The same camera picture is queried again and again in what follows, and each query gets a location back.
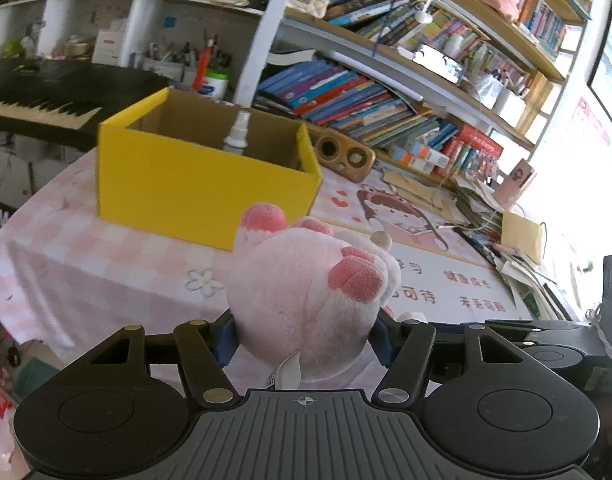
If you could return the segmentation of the pink plush pig toy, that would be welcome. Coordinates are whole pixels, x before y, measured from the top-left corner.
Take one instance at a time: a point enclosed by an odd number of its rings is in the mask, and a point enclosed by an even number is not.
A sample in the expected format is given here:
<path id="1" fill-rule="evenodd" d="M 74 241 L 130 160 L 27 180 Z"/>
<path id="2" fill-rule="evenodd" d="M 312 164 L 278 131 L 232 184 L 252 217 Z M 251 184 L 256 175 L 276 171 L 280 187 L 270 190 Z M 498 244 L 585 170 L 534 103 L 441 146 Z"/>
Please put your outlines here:
<path id="1" fill-rule="evenodd" d="M 334 377 L 361 355 L 401 282 L 391 237 L 294 223 L 258 203 L 236 230 L 227 299 L 240 344 L 271 367 L 274 388 Z"/>

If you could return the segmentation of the brown kraft envelope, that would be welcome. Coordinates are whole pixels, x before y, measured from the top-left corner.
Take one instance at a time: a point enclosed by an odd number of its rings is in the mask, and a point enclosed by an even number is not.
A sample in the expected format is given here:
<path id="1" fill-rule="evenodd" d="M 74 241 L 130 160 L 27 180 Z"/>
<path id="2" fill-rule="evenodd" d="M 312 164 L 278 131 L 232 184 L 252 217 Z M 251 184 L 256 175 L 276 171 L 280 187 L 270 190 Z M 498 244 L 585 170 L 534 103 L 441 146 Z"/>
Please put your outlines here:
<path id="1" fill-rule="evenodd" d="M 542 259 L 542 228 L 518 214 L 506 211 L 502 215 L 501 244 L 527 255 L 534 263 Z"/>

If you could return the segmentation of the stack of papers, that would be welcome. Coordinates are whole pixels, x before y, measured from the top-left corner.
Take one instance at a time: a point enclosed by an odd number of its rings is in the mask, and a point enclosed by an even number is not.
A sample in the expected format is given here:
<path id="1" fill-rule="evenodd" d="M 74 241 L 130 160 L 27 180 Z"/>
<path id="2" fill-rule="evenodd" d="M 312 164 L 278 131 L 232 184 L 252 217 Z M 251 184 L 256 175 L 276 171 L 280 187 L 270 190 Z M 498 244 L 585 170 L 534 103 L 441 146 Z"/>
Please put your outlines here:
<path id="1" fill-rule="evenodd" d="M 502 207 L 492 189 L 472 176 L 457 174 L 452 181 L 455 206 L 466 218 L 455 230 L 494 267 L 515 302 L 537 320 L 579 321 L 571 300 L 541 266 L 546 227 Z"/>

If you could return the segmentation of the pink checkered tablecloth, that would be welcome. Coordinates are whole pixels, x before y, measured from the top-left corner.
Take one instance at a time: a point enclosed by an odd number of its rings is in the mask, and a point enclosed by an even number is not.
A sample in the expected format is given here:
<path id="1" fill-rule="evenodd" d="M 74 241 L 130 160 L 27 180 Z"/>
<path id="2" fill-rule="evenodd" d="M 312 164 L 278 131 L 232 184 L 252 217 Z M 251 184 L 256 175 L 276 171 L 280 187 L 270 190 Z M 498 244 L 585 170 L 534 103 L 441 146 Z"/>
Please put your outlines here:
<path id="1" fill-rule="evenodd" d="M 526 320 L 530 310 L 475 257 L 391 246 L 401 282 L 394 318 L 461 324 Z M 233 252 L 100 218 L 96 157 L 67 167 L 0 231 L 0 321 L 18 342 L 38 340 L 74 361 L 123 326 L 150 334 L 211 321 L 228 305 Z"/>

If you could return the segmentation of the pink phone stand box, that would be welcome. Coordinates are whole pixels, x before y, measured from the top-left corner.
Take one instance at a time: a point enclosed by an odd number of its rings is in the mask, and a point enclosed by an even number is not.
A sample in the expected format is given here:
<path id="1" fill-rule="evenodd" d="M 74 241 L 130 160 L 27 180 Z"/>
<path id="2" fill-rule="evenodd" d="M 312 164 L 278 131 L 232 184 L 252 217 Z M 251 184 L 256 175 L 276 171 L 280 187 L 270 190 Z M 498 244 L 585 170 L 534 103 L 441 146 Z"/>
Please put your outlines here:
<path id="1" fill-rule="evenodd" d="M 494 199 L 501 207 L 510 209 L 518 201 L 534 177 L 535 169 L 530 166 L 527 160 L 521 159 L 510 174 L 504 177 L 504 180 L 496 188 L 492 196 L 494 196 Z"/>

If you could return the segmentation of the yellow cardboard box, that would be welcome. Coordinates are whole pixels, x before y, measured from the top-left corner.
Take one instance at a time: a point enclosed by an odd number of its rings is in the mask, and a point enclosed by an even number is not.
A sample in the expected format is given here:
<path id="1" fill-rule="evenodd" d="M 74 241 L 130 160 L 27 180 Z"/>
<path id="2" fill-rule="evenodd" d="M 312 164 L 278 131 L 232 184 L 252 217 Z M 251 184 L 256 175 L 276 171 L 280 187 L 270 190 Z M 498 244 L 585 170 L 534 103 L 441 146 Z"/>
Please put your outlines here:
<path id="1" fill-rule="evenodd" d="M 101 219 L 229 250 L 243 211 L 309 214 L 323 177 L 303 122 L 251 110 L 243 153 L 225 151 L 241 108 L 164 89 L 98 126 Z"/>

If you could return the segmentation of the wooden retro radio speaker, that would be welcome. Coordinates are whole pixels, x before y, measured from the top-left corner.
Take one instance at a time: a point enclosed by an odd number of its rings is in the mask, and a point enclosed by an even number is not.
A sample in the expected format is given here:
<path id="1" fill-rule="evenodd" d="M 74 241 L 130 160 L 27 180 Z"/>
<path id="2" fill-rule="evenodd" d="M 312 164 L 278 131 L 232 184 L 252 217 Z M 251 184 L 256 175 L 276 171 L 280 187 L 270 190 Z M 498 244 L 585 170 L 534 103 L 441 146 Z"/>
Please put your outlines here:
<path id="1" fill-rule="evenodd" d="M 312 131 L 313 147 L 319 163 L 347 180 L 362 182 L 373 168 L 375 151 L 334 129 Z"/>

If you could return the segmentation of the white spray bottle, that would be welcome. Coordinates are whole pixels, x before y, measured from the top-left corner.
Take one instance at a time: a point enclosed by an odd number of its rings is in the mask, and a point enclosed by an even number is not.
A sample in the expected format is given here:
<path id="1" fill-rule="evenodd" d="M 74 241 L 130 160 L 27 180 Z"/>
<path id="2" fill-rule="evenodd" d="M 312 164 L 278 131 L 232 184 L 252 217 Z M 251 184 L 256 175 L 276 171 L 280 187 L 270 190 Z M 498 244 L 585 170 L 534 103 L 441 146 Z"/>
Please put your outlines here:
<path id="1" fill-rule="evenodd" d="M 242 155 L 247 148 L 247 136 L 251 113 L 239 110 L 228 136 L 223 141 L 223 149 L 235 155 Z"/>

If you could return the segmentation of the white green lid jar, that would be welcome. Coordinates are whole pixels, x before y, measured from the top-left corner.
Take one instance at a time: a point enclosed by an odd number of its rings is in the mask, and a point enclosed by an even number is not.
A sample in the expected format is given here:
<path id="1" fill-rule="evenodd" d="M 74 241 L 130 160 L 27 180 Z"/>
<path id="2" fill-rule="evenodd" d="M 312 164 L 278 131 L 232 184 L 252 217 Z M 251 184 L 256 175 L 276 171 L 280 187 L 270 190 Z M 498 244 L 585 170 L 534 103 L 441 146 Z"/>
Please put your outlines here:
<path id="1" fill-rule="evenodd" d="M 229 74 L 223 70 L 206 70 L 199 94 L 207 98 L 221 101 L 227 93 Z"/>

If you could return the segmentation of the black Yamaha keyboard piano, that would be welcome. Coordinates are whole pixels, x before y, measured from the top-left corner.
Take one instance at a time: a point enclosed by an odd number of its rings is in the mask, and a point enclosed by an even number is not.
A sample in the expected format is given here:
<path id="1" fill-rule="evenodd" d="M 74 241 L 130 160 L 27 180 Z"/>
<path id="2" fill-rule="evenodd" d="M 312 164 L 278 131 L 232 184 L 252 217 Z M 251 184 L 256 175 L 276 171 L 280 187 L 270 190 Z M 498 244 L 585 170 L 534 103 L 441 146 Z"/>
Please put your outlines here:
<path id="1" fill-rule="evenodd" d="M 90 151 L 101 122 L 169 80 L 82 61 L 0 60 L 0 130 Z"/>

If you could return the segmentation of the wooden bookshelf with books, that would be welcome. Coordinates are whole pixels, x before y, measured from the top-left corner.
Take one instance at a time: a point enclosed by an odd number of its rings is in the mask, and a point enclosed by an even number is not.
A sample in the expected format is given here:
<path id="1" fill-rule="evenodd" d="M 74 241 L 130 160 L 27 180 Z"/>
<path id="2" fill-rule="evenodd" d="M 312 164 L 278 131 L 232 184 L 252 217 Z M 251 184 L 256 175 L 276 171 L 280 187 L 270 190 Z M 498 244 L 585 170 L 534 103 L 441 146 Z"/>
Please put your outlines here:
<path id="1" fill-rule="evenodd" d="M 591 0 L 331 0 L 286 8 L 254 103 L 334 129 L 383 159 L 429 136 L 451 162 L 532 157 Z"/>

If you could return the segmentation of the red glue bottle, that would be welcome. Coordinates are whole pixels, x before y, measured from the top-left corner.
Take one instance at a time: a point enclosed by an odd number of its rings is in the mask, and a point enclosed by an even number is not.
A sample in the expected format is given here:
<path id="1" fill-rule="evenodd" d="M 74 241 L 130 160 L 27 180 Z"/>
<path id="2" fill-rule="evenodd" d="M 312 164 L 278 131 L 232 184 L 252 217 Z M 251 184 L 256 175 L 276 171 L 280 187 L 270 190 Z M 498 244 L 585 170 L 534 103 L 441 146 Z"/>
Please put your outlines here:
<path id="1" fill-rule="evenodd" d="M 197 62 L 197 70 L 192 84 L 192 88 L 194 91 L 199 91 L 202 88 L 204 76 L 207 72 L 211 55 L 213 55 L 214 52 L 216 40 L 216 36 L 209 37 L 206 40 L 206 46 L 204 50 L 202 50 L 201 56 L 199 57 L 199 62 Z"/>

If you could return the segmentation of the white cubby shelf unit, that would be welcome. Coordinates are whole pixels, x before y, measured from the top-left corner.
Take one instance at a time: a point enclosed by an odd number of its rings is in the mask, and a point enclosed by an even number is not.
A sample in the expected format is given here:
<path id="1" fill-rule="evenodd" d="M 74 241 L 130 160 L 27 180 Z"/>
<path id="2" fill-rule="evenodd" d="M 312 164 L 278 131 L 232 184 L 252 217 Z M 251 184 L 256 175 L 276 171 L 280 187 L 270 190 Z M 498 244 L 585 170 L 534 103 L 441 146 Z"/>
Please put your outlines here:
<path id="1" fill-rule="evenodd" d="M 205 0 L 25 0 L 0 4 L 0 56 L 4 46 L 39 26 L 34 54 L 50 56 L 74 35 L 97 37 L 114 28 L 122 33 L 116 62 L 135 66 L 152 44 L 201 48 L 208 38 L 232 55 L 228 101 L 248 106 L 285 13 L 271 0 L 266 10 L 222 6 Z"/>

